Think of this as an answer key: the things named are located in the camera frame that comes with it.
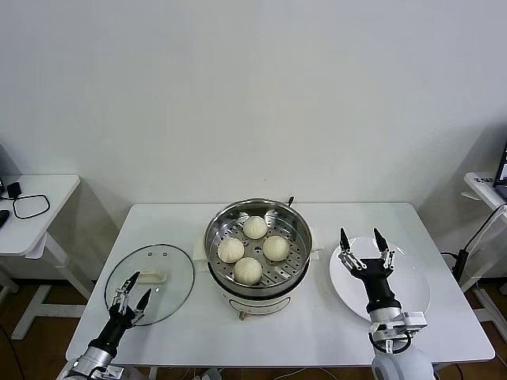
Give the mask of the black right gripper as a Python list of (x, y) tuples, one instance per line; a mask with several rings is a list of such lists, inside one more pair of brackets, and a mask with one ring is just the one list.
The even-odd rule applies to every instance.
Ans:
[(368, 313), (384, 308), (401, 309), (401, 303), (388, 283), (388, 278), (394, 271), (395, 251), (389, 248), (387, 240), (376, 228), (373, 231), (380, 253), (379, 257), (365, 259), (364, 262), (357, 258), (351, 250), (349, 239), (343, 228), (340, 229), (338, 257), (350, 273), (356, 271), (356, 278), (363, 283), (368, 296), (366, 306)]

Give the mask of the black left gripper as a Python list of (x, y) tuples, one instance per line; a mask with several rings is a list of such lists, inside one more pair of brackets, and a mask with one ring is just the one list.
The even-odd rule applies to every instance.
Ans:
[(145, 309), (150, 300), (149, 288), (138, 301), (134, 311), (128, 306), (130, 291), (139, 278), (140, 271), (135, 272), (125, 280), (122, 287), (116, 289), (112, 306), (109, 308), (109, 320), (101, 330), (99, 336), (93, 340), (93, 347), (103, 351), (116, 351), (122, 336), (127, 329), (137, 323), (145, 315)]

